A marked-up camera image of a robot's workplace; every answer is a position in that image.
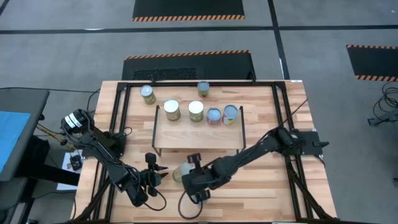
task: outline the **cylindrical can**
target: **cylindrical can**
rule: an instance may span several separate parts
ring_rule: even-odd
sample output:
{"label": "cylindrical can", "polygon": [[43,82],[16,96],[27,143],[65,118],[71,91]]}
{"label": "cylindrical can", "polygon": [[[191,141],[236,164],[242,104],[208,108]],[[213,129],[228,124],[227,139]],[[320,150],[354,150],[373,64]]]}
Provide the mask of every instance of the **cylindrical can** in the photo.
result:
{"label": "cylindrical can", "polygon": [[177,100],[166,100],[166,102],[164,102],[164,111],[166,111],[167,119],[171,121],[176,121],[181,117]]}
{"label": "cylindrical can", "polygon": [[141,96],[144,98],[145,103],[148,105],[151,105],[156,101],[154,91],[149,85],[144,85],[141,87]]}
{"label": "cylindrical can", "polygon": [[199,122],[203,120],[203,103],[198,100],[194,100],[189,103],[189,118],[191,121]]}
{"label": "cylindrical can", "polygon": [[221,121],[221,112],[217,108],[210,108],[207,111],[207,123],[210,125],[216,125],[219,124]]}
{"label": "cylindrical can", "polygon": [[175,170],[173,170],[173,173],[172,173],[173,180],[176,181],[177,183],[181,184],[182,176],[189,174],[189,171],[192,170],[193,168],[194,167],[191,164],[184,162],[179,167],[177,167]]}
{"label": "cylindrical can", "polygon": [[210,84],[205,81],[200,81],[198,83],[198,94],[201,97],[206,97],[209,95]]}
{"label": "cylindrical can", "polygon": [[227,105],[224,108],[223,123],[230,125],[235,122],[236,116],[238,115],[238,109],[234,105]]}

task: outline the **wooden shelf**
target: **wooden shelf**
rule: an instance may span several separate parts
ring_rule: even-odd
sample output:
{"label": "wooden shelf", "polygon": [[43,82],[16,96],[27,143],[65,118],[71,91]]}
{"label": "wooden shelf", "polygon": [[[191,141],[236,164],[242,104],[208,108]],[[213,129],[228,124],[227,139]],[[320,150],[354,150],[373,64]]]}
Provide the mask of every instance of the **wooden shelf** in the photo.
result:
{"label": "wooden shelf", "polygon": [[[222,112],[226,105],[220,105]],[[181,118],[169,121],[162,106],[156,106],[154,137],[152,147],[156,149],[244,149],[246,137],[244,133],[243,107],[233,124],[225,125],[222,121],[217,125],[209,125],[206,121],[206,106],[203,120],[193,122],[189,118],[188,107],[181,107]]]}

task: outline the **wooden platform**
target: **wooden platform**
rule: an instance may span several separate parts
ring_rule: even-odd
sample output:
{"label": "wooden platform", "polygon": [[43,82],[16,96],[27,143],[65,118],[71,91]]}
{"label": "wooden platform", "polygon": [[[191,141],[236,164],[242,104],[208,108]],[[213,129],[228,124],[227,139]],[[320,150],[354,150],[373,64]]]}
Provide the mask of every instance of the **wooden platform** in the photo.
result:
{"label": "wooden platform", "polygon": [[[103,131],[107,131],[109,128],[116,85],[117,82],[103,82],[99,94],[95,121],[96,126]],[[290,107],[294,111],[306,99],[303,83],[286,81],[286,85]],[[209,102],[214,104],[228,102],[244,107],[247,147],[252,146],[269,129],[277,126],[270,87],[232,86],[211,88],[210,91]],[[126,151],[122,160],[138,169],[145,169],[147,166],[144,162],[145,153],[154,151],[150,144],[156,104],[162,105],[169,98],[175,98],[179,101],[197,100],[199,98],[194,87],[182,87],[180,90],[178,90],[178,87],[155,87],[154,93],[157,102],[153,105],[146,105],[143,102],[138,88],[133,88],[130,95],[126,126],[131,127],[133,132],[127,138]],[[279,93],[279,95],[280,105],[284,113],[282,94]],[[119,108],[122,108],[123,96],[121,96]],[[313,128],[308,103],[304,104],[294,114],[293,120],[296,128],[304,130]],[[164,149],[162,157],[158,157],[157,162],[161,166],[169,167],[167,171],[171,173],[181,163],[187,161],[188,155],[196,152],[201,153],[203,164],[217,157],[236,153],[225,149]],[[335,216],[335,208],[324,166],[313,156],[303,156],[302,160],[309,191],[326,212]],[[77,214],[81,213],[90,201],[95,167],[96,159],[87,159],[83,165],[76,193]],[[182,185],[174,182],[170,174],[162,181],[158,189],[167,199],[167,207],[161,212],[154,212],[146,207],[133,207],[125,193],[116,192],[111,222],[185,222],[186,220],[180,218],[177,211],[178,199],[183,192]],[[230,183],[212,191],[211,194],[212,198],[205,204],[202,214],[196,220],[193,220],[194,222],[294,220],[285,163],[282,156],[276,153],[267,154],[243,167],[233,176]],[[298,197],[302,215],[305,216],[305,207],[300,192]],[[104,217],[107,195],[104,198],[100,217]],[[160,208],[163,206],[163,201],[160,197],[150,198],[148,204]],[[198,207],[189,203],[187,198],[184,198],[182,204],[182,213],[185,216],[194,215],[198,211]]]}

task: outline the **orange and black hazard stripe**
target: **orange and black hazard stripe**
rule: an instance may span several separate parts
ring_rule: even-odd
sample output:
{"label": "orange and black hazard stripe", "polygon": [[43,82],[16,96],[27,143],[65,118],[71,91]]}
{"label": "orange and black hazard stripe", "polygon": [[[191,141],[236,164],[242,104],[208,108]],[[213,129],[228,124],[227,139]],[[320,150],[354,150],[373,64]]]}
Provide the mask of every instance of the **orange and black hazard stripe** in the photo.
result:
{"label": "orange and black hazard stripe", "polygon": [[212,15],[212,16],[145,16],[133,17],[133,22],[165,22],[165,21],[210,21],[244,19],[244,15]]}
{"label": "orange and black hazard stripe", "polygon": [[364,49],[398,49],[391,46],[373,46],[373,45],[347,45],[347,48],[364,48]]}
{"label": "orange and black hazard stripe", "polygon": [[242,0],[136,0],[134,22],[244,19]]}
{"label": "orange and black hazard stripe", "polygon": [[398,47],[347,45],[347,51],[356,79],[398,81]]}
{"label": "orange and black hazard stripe", "polygon": [[383,82],[398,81],[398,77],[384,77],[377,75],[356,75],[355,78],[357,80],[366,80],[366,81],[383,81]]}
{"label": "orange and black hazard stripe", "polygon": [[196,55],[221,55],[221,54],[250,54],[249,50],[222,50],[214,52],[190,52],[190,53],[177,53],[177,54],[158,54],[158,55],[138,55],[126,57],[124,60],[130,59],[144,59],[144,58],[162,58],[162,57],[184,57],[184,56],[196,56]]}

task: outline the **desk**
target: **desk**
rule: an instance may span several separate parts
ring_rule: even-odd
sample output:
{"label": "desk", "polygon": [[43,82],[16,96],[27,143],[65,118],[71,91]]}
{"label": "desk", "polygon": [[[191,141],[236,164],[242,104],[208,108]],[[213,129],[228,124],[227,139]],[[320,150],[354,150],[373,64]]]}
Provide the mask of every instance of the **desk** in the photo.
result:
{"label": "desk", "polygon": [[[79,175],[44,164],[49,150],[47,141],[32,137],[37,122],[42,115],[50,92],[10,88],[0,90],[0,111],[29,113],[21,135],[18,138],[3,170],[0,172],[0,212],[18,202],[25,202],[20,223],[25,223],[33,205],[31,195],[36,179],[66,182],[77,185]],[[16,206],[6,211],[9,223]]]}
{"label": "desk", "polygon": [[[117,82],[103,82],[99,93],[95,114],[96,126],[102,131],[109,129]],[[302,82],[285,82],[290,102],[294,111],[301,105],[306,94]],[[126,164],[145,169],[144,155],[154,152],[151,147],[152,132],[156,105],[163,105],[169,98],[178,101],[201,100],[195,87],[154,87],[156,103],[146,105],[139,94],[139,88],[131,88],[126,126],[133,132],[127,137],[125,154],[121,158]],[[123,105],[123,94],[120,105]],[[247,147],[252,146],[269,129],[277,126],[272,90],[267,86],[223,86],[211,87],[210,96],[203,100],[242,105],[244,108],[244,124]],[[279,98],[283,119],[286,115],[284,104]],[[116,129],[118,129],[122,106],[119,107]],[[301,130],[313,128],[312,117],[308,103],[304,104],[293,116],[295,127]],[[187,161],[187,156],[198,152],[194,149],[164,149],[162,157],[157,158],[160,166],[169,167],[172,172],[181,163]],[[211,160],[234,154],[235,152],[217,149],[200,150],[202,164]],[[313,156],[302,156],[303,168],[307,178],[309,191],[327,213],[336,216],[325,168]],[[81,171],[81,178],[76,193],[77,214],[81,213],[91,199],[93,181],[95,178],[96,159],[87,159]],[[167,207],[161,212],[154,212],[146,207],[136,208],[124,193],[115,193],[111,222],[185,222],[178,215],[177,203],[183,192],[183,187],[173,181],[169,174],[157,188],[167,199]],[[305,217],[305,207],[299,190],[301,214]],[[232,178],[232,181],[222,188],[211,191],[212,198],[205,204],[202,214],[194,222],[258,222],[258,221],[292,221],[294,211],[287,181],[284,158],[276,153],[246,165]],[[107,195],[103,197],[100,218],[104,217]],[[160,208],[163,206],[160,197],[151,198],[148,204]],[[186,216],[194,215],[196,207],[184,206]]]}

